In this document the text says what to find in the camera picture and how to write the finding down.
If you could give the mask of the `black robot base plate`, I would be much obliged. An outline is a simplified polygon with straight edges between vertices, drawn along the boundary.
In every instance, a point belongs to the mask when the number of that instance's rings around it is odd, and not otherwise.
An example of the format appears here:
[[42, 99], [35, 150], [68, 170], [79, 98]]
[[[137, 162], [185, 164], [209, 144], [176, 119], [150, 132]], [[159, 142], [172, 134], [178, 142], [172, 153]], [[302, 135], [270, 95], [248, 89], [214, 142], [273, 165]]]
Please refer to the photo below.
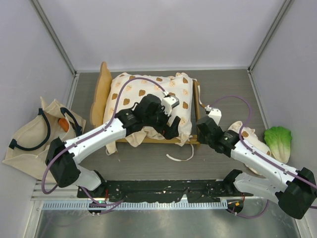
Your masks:
[[251, 193], [239, 192], [232, 183], [215, 179], [109, 180], [94, 198], [108, 198], [110, 202], [177, 203], [183, 195], [190, 203], [214, 202], [221, 197], [252, 196]]

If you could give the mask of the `bear print white cushion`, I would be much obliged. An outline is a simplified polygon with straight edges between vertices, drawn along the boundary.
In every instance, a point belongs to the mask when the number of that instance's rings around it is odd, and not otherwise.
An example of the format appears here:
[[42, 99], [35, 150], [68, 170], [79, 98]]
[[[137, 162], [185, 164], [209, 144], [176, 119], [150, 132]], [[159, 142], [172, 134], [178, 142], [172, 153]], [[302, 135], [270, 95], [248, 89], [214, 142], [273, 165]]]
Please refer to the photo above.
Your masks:
[[182, 146], [190, 140], [193, 80], [185, 73], [154, 77], [123, 73], [101, 90], [103, 122], [122, 123], [123, 136], [139, 146], [146, 137], [176, 139]]

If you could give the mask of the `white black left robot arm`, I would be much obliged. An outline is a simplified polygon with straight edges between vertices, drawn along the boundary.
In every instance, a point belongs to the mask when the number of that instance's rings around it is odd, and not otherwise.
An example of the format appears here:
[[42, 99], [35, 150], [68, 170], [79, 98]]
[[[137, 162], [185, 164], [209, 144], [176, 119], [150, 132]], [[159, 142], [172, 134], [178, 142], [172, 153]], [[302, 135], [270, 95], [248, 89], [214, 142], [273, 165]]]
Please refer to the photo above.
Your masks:
[[168, 121], [172, 110], [179, 105], [179, 99], [167, 95], [159, 97], [148, 94], [133, 107], [122, 109], [106, 123], [73, 139], [54, 139], [46, 158], [46, 173], [51, 173], [60, 188], [76, 185], [90, 196], [99, 198], [106, 191], [106, 181], [96, 170], [90, 171], [80, 163], [90, 154], [119, 139], [152, 127], [165, 139], [178, 137], [180, 117], [171, 125]]

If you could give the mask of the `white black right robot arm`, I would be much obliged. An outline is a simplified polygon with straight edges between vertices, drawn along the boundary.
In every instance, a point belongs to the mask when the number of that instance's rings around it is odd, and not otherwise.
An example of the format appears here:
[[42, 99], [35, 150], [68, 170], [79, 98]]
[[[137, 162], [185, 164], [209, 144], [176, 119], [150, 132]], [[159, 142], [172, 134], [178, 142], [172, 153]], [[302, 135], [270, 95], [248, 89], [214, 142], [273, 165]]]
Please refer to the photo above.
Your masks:
[[222, 131], [210, 117], [197, 121], [197, 132], [200, 143], [252, 167], [263, 176], [258, 178], [241, 171], [232, 171], [234, 177], [223, 184], [226, 194], [234, 196], [242, 192], [262, 197], [278, 204], [287, 215], [299, 220], [316, 200], [316, 181], [309, 169], [298, 170], [273, 159], [242, 139], [238, 133]]

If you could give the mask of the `wooden pet bed frame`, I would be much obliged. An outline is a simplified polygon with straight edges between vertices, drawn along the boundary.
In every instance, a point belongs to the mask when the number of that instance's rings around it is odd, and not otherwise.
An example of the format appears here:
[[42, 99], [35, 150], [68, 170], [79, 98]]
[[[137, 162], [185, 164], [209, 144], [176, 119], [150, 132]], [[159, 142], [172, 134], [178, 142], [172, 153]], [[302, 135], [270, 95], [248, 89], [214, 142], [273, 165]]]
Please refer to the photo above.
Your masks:
[[91, 107], [91, 124], [94, 127], [104, 124], [110, 120], [114, 112], [132, 107], [135, 102], [140, 102], [148, 94], [162, 98], [162, 90], [165, 89], [180, 101], [179, 106], [173, 109], [167, 123], [171, 125], [176, 116], [181, 118], [178, 126], [179, 136], [166, 140], [153, 128], [145, 127], [121, 141], [128, 142], [134, 147], [141, 143], [171, 143], [179, 146], [196, 144], [196, 121], [201, 117], [198, 87], [198, 81], [183, 72], [167, 77], [124, 72], [112, 77], [107, 64], [102, 62]]

